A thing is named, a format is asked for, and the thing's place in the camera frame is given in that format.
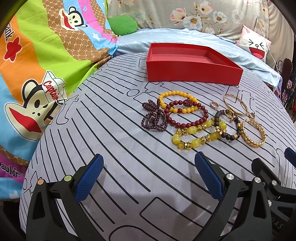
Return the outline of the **thin gold bangle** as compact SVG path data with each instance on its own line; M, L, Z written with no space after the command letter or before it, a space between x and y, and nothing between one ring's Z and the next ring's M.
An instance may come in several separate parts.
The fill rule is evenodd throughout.
M235 110L235 109L234 109L234 108L233 108L233 107L227 102L227 97L232 97L232 98L234 98L235 100L238 100L238 101L242 104L245 113L241 113L241 112L239 112L239 111L236 111L236 110ZM234 114L236 114L237 116L247 116L247 117L249 117L249 118L251 118L251 119L255 119L255 117L256 117L255 113L254 113L254 112L250 112L248 106L244 103L244 101L243 101L242 99L238 98L237 96L235 96L235 95L233 95L233 94L226 94L226 95L224 95L224 97L223 97L223 101L224 101L226 107L227 107L229 110L231 110Z

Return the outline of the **dark garnet bead strand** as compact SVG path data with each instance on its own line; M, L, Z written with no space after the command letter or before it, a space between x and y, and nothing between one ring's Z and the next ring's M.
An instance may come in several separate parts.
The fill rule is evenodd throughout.
M160 108L160 101L149 99L142 103L142 107L148 111L141 121L141 126L146 130L164 132L168 126L166 113Z

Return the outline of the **dark red chair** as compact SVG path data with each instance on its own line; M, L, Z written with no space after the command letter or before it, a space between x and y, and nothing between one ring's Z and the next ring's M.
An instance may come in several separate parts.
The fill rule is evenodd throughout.
M284 89L287 87L287 82L290 79L292 68L293 64L290 59L285 58L284 60L278 61L277 69L282 76L281 92L283 92Z

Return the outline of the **pink bunny face cushion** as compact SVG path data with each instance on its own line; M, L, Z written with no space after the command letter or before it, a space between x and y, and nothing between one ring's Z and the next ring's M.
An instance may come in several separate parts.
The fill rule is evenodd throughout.
M243 25L242 33L236 45L266 63L267 53L272 42Z

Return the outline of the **red cardboard tray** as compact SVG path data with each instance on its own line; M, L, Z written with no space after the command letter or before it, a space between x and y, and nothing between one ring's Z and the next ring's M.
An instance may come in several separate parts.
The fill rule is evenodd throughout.
M243 69L216 50L181 43L152 43L146 60L150 82L185 81L238 86Z

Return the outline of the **grey floral bedsheet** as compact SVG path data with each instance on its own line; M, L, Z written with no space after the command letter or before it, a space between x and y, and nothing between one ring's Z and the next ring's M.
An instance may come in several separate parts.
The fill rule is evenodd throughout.
M140 29L196 30L237 41L243 26L267 38L267 1L106 1L107 16L129 16Z

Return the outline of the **colourful cartoon monkey quilt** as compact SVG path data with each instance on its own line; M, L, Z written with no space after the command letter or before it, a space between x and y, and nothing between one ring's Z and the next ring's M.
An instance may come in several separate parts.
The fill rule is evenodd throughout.
M46 127L118 48L106 1L27 1L1 35L1 200L18 200Z

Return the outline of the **light blue pillow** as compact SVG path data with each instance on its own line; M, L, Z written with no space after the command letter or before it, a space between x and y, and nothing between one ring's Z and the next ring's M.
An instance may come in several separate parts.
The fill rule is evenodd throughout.
M120 36L119 47L114 56L147 53L151 43L183 43L210 47L234 63L250 70L273 88L281 87L282 76L251 53L238 47L233 40L188 29L141 29Z

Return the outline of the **green plush cushion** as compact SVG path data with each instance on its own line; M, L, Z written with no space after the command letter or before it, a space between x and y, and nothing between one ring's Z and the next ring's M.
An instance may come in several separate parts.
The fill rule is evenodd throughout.
M128 15L108 18L108 22L112 32L118 36L132 34L138 30L137 22Z

